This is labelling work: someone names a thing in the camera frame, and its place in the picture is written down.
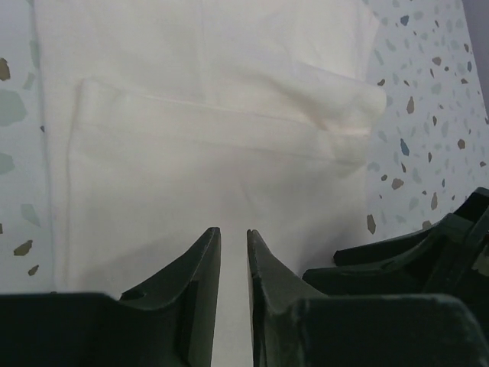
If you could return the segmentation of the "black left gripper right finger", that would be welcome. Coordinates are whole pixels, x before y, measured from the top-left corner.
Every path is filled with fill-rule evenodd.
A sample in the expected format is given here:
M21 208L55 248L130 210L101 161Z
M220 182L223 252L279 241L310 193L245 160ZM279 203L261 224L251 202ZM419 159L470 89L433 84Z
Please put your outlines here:
M329 297L247 233L256 366L486 366L470 310L442 294Z

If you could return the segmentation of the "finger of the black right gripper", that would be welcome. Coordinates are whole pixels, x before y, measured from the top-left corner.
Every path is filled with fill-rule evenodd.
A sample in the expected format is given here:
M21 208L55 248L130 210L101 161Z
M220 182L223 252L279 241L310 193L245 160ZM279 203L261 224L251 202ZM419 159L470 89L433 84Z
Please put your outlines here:
M441 292L460 244L421 244L385 261L309 269L303 280L326 295Z
M427 239L429 235L457 232L458 230L465 233L473 224L471 220L450 213L427 229L421 229L368 245L338 250L333 255L333 261L337 266L360 265L383 261L407 252Z

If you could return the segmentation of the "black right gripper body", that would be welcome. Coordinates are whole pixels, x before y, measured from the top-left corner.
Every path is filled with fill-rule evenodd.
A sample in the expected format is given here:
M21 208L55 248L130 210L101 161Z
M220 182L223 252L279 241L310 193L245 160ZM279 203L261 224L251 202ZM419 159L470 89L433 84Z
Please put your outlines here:
M477 188L451 217L471 222L459 243L445 238L423 293L449 294L468 306L488 334L488 189Z

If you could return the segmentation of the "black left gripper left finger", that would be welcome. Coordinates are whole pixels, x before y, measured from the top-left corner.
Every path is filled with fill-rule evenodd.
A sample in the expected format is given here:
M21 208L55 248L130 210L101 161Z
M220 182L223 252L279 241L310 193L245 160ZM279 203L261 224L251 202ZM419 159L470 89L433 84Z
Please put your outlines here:
M207 229L179 258L119 299L99 293L1 298L3 366L208 366L221 233Z

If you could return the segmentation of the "white t-shirt red print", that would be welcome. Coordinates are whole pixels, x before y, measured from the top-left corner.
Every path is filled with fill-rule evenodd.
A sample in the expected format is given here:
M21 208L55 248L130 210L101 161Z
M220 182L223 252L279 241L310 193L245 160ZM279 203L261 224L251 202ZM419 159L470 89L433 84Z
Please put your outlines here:
M118 295L221 230L213 366L250 366L246 233L293 271L363 236L362 1L36 1L60 291Z

